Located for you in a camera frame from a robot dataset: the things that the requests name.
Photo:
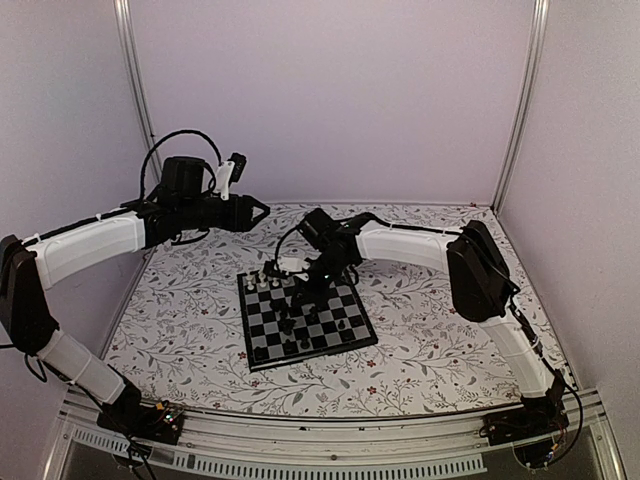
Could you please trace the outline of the black and grey chessboard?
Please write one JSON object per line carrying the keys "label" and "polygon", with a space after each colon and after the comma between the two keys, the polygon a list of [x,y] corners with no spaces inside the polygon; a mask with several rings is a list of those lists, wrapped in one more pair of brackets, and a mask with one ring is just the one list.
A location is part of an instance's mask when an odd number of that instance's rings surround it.
{"label": "black and grey chessboard", "polygon": [[333,282],[325,304],[291,305],[292,280],[256,284],[252,272],[237,275],[249,370],[261,370],[336,355],[378,343],[355,287]]}

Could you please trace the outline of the black chess rook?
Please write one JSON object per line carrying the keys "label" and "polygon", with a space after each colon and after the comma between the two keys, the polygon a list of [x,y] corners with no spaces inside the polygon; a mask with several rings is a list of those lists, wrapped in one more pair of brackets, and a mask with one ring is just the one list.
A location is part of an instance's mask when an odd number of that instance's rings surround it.
{"label": "black chess rook", "polygon": [[264,361],[269,358],[268,349],[266,347],[257,346],[253,350],[254,359],[256,361]]}

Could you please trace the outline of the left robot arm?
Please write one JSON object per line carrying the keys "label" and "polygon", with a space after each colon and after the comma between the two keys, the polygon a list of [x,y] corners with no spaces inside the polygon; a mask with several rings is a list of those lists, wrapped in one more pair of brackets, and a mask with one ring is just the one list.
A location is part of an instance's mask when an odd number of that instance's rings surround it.
{"label": "left robot arm", "polygon": [[148,426],[148,412],[129,396],[136,390],[95,352],[108,329],[93,335],[100,317],[111,318],[125,288],[113,273],[121,256],[139,255],[167,241],[179,244],[193,231],[248,232],[268,213],[267,205],[231,191],[246,166],[244,155],[212,167],[204,160],[165,160],[161,180],[150,194],[47,234],[1,241],[1,324],[11,347],[110,405],[111,419],[128,434]]}

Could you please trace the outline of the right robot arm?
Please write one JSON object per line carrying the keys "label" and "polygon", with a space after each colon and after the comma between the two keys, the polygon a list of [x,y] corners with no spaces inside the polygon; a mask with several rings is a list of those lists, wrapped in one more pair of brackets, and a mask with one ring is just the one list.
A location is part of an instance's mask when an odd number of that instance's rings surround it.
{"label": "right robot arm", "polygon": [[294,229],[318,257],[277,257],[276,264],[301,280],[305,303],[323,300],[332,281],[365,260],[446,273],[455,312],[490,336],[515,375],[523,404],[517,427],[537,436],[554,422],[563,408],[564,378],[545,359],[539,336],[516,302],[520,289],[483,222],[446,230],[394,224],[371,212],[339,221],[316,208]]}

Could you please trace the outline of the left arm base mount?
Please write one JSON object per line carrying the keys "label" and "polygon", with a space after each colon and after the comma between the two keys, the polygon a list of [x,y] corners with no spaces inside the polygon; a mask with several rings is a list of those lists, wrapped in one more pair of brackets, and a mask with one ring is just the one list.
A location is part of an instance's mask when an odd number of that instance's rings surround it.
{"label": "left arm base mount", "polygon": [[177,445],[183,430],[184,410],[167,401],[145,406],[136,396],[121,396],[113,404],[102,404],[97,425],[125,436]]}

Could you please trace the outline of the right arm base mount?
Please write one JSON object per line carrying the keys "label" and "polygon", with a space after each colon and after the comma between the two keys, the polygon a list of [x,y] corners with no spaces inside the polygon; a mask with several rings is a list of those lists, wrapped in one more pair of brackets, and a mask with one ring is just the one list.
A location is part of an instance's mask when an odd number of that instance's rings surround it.
{"label": "right arm base mount", "polygon": [[489,413],[482,421],[478,434],[491,446],[524,441],[513,448],[513,453],[520,465],[531,470],[549,467],[559,458],[569,426],[563,406],[560,410],[522,406]]}

